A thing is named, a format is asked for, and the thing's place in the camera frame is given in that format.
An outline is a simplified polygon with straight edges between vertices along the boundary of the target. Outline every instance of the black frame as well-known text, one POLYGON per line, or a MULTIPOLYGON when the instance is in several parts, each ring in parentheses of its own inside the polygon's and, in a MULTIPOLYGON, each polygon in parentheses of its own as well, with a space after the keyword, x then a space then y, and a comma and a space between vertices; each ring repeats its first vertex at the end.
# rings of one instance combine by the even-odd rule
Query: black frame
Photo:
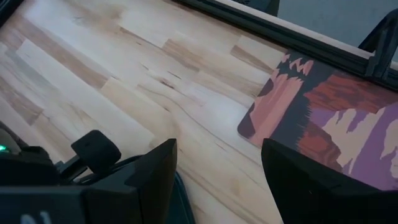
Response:
POLYGON ((5 0, 0 3, 0 27, 11 17, 24 0, 5 0))
MULTIPOLYGON (((361 78, 365 78, 370 82, 383 86, 393 91, 398 91, 398 71, 389 68, 391 64, 391 59, 389 62, 380 63, 378 58, 371 57, 370 60, 360 57, 351 52, 339 49, 332 45, 326 44, 322 41, 309 37, 305 34, 301 34, 284 26, 280 26, 271 21, 256 17, 250 13, 244 12, 242 10, 236 9, 231 6, 227 6, 223 3, 214 0, 174 0, 182 4, 194 7, 201 12, 207 13, 212 17, 221 19, 229 24, 237 26, 243 30, 246 30, 258 37, 263 39, 268 39, 282 45, 286 48, 294 49, 298 52, 304 53, 309 57, 312 57, 321 62, 327 63, 335 68, 338 68, 347 73, 357 75, 361 78), (386 74, 380 76, 374 69, 382 65, 388 64, 388 68, 384 67, 386 74)), ((394 26, 388 26, 388 28, 393 27, 397 30, 397 24, 394 26)), ((386 29, 385 26, 378 25, 375 30, 386 29)), ((373 31, 366 40, 373 40, 370 38, 374 34, 379 32, 373 31)), ((394 35, 389 39, 396 40, 396 32, 390 32, 394 35)))

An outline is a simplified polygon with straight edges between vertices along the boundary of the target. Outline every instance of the gray wall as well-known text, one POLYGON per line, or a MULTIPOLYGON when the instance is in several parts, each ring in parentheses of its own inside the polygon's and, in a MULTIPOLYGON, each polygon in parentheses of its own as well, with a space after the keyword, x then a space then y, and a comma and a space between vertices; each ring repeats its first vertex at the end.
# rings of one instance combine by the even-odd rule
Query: gray wall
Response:
POLYGON ((398 0, 280 0, 278 17, 358 46, 396 8, 398 0))

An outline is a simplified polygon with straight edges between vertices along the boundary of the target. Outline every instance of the wood grain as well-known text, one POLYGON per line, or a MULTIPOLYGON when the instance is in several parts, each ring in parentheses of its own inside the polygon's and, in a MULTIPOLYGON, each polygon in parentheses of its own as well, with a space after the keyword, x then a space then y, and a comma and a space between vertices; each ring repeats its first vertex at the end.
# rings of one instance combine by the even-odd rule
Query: wood grain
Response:
POLYGON ((92 129, 123 157, 177 138, 198 223, 279 224, 260 150, 236 128, 285 51, 171 0, 26 0, 0 30, 0 120, 55 162, 92 129))

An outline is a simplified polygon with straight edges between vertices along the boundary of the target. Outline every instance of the printed graphic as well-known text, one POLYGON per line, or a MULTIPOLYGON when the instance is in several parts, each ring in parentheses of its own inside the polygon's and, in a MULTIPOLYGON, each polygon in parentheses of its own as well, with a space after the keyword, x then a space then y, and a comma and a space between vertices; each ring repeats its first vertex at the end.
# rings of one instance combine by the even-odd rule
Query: printed graphic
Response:
POLYGON ((398 94, 290 51, 238 132, 271 138, 381 190, 398 189, 398 94))

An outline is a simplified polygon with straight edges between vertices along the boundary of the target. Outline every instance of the black clamp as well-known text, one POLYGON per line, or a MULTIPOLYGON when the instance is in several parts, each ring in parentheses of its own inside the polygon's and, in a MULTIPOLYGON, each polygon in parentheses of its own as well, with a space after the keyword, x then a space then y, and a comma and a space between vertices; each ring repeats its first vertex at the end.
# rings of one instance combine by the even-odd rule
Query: black clamp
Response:
POLYGON ((398 9, 391 11, 359 45, 360 49, 374 52, 369 58, 365 77, 377 80, 392 89, 398 89, 398 72, 390 69, 398 47, 398 9))

